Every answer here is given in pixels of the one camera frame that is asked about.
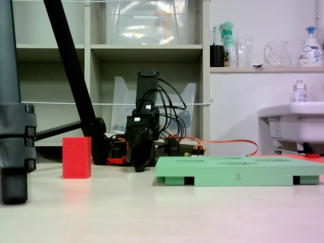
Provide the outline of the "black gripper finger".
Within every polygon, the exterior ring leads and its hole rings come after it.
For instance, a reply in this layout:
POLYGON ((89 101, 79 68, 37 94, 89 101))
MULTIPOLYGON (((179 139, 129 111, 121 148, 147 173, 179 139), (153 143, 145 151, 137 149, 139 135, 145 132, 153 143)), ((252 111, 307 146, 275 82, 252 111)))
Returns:
POLYGON ((151 162, 152 135, 150 130, 132 134, 130 139, 131 161, 136 172, 143 172, 151 162))
POLYGON ((154 140, 150 140, 150 156, 148 161, 148 167, 155 166, 155 142, 154 140))

